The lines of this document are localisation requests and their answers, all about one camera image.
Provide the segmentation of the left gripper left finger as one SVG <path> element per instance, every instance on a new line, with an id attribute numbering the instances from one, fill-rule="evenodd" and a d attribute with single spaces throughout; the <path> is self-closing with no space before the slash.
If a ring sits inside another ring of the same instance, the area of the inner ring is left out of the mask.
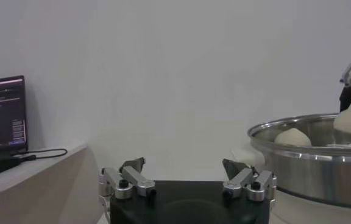
<path id="1" fill-rule="evenodd" d="M 98 175 L 99 195 L 128 200 L 132 198 L 133 190 L 136 190 L 138 196 L 153 197 L 156 194 L 155 181 L 141 174 L 145 163 L 145 158 L 140 157 L 125 161 L 119 169 L 102 168 Z"/>

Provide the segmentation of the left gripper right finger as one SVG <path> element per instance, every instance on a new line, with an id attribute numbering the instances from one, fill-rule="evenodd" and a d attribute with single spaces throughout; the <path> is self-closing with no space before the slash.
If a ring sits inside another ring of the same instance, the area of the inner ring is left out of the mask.
<path id="1" fill-rule="evenodd" d="M 228 177 L 222 188 L 222 195 L 226 200 L 239 198 L 245 193 L 250 201 L 275 201 L 277 177 L 273 172 L 259 172 L 253 166 L 229 159 L 223 159 L 222 165 Z"/>

